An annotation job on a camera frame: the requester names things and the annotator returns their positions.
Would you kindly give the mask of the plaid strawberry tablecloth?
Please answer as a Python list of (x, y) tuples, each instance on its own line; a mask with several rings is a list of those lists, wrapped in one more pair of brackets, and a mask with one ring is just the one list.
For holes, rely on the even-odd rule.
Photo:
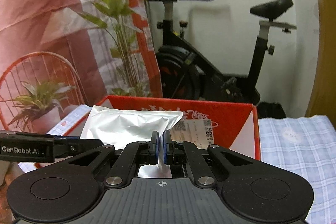
[[(47, 134), (80, 136), (90, 107), (81, 105)], [(259, 119), (261, 160), (310, 182), (315, 198), (309, 223), (335, 223), (335, 129), (327, 116)]]

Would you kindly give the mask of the wooden door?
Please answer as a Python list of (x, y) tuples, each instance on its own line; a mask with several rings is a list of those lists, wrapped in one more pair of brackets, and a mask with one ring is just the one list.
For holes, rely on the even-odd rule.
[(325, 115), (335, 124), (335, 0), (318, 0), (319, 49), (306, 115)]

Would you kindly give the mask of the printed plant backdrop banner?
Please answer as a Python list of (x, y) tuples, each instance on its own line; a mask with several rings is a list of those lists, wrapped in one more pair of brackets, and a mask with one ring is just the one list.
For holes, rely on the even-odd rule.
[(108, 95), (161, 97), (144, 0), (1, 0), (1, 128), (44, 134)]

